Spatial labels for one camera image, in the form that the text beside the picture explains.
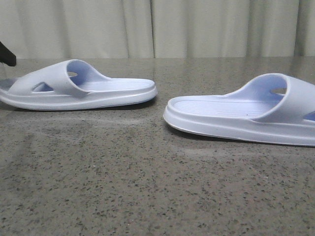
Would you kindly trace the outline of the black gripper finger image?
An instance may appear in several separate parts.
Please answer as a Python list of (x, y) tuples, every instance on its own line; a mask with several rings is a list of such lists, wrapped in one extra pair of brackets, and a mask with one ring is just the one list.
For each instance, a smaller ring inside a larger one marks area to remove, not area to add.
[(16, 66), (16, 56), (0, 42), (0, 61), (8, 66)]

